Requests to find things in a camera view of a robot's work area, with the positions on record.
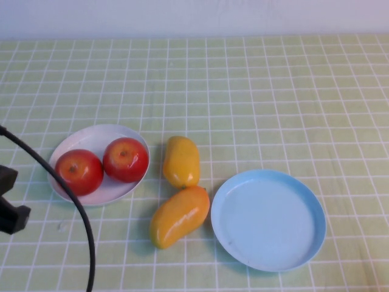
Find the yellow mango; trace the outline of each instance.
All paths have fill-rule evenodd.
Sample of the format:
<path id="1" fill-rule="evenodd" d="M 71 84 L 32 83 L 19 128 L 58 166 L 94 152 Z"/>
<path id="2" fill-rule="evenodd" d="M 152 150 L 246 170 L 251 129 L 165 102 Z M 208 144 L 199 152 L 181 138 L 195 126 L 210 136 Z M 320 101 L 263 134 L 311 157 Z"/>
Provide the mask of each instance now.
<path id="1" fill-rule="evenodd" d="M 209 208 L 209 196 L 202 187 L 178 191 L 154 213 L 150 223 L 151 242 L 160 249 L 170 247 L 200 227 Z"/>
<path id="2" fill-rule="evenodd" d="M 162 171 L 167 181 L 178 189 L 197 186 L 200 180 L 200 154 L 196 144 L 187 137 L 170 137 Z"/>

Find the blue plate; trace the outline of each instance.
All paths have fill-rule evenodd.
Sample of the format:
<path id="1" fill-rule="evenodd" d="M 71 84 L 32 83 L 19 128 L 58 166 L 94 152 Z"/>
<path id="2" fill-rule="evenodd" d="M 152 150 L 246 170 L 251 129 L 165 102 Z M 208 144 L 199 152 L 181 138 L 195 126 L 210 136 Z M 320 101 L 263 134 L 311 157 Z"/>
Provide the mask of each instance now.
<path id="1" fill-rule="evenodd" d="M 250 170 L 228 179 L 213 199 L 211 220 L 231 256 L 268 272 L 304 265 L 326 235 L 316 196 L 297 179 L 273 170 Z"/>

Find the table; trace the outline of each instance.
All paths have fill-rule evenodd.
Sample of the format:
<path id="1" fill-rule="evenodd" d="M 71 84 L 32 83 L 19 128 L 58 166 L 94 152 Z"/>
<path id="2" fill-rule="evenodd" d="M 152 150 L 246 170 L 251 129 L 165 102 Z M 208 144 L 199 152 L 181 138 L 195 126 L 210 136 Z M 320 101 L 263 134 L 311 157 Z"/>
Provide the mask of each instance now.
<path id="1" fill-rule="evenodd" d="M 389 35 L 1 42 L 0 123 L 45 159 L 100 123 L 149 143 L 139 188 L 87 209 L 95 291 L 389 291 Z M 156 251 L 150 217 L 175 193 L 161 145 L 177 134 L 197 143 L 211 196 L 249 169 L 307 184 L 328 221 L 320 253 L 290 272 L 256 271 L 223 250 L 209 220 Z M 25 230 L 0 234 L 0 291 L 83 291 L 88 246 L 74 206 L 4 138 L 0 164 L 19 171 L 6 198 L 32 208 Z"/>

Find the black cable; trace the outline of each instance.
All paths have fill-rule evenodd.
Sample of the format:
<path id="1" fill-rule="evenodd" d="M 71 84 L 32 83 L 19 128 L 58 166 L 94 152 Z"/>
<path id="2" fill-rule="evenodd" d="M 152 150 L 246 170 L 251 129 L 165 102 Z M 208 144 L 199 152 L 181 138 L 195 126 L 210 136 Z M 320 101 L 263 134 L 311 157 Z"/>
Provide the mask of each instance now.
<path id="1" fill-rule="evenodd" d="M 89 256 L 90 256 L 90 267 L 89 267 L 89 279 L 88 285 L 86 287 L 86 292 L 91 292 L 93 288 L 94 278 L 95 278 L 95 269 L 96 269 L 96 256 L 95 256 L 95 243 L 93 239 L 93 232 L 91 223 L 89 222 L 88 216 L 86 215 L 84 207 L 81 205 L 78 198 L 73 194 L 71 189 L 67 186 L 65 181 L 55 172 L 55 170 L 48 164 L 37 152 L 35 152 L 31 147 L 29 147 L 22 140 L 17 138 L 14 134 L 9 132 L 5 127 L 0 125 L 0 136 L 4 136 L 14 142 L 16 145 L 25 150 L 33 159 L 35 159 L 48 173 L 50 173 L 57 183 L 64 189 L 64 191 L 69 195 L 70 199 L 74 202 L 75 207 L 78 209 L 85 225 L 86 235 L 88 236 L 89 244 Z"/>

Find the apple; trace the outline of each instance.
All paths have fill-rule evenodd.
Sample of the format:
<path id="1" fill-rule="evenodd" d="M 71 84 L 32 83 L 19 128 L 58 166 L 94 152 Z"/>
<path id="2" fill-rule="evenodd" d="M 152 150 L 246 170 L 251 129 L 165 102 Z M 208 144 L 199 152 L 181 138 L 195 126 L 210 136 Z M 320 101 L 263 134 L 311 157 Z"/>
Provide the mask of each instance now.
<path id="1" fill-rule="evenodd" d="M 97 190 L 104 177 L 102 162 L 93 152 L 85 149 L 70 150 L 61 155 L 55 171 L 76 196 L 89 195 Z"/>
<path id="2" fill-rule="evenodd" d="M 118 138 L 106 147 L 103 167 L 112 179 L 123 183 L 140 181 L 148 168 L 148 153 L 138 140 Z"/>

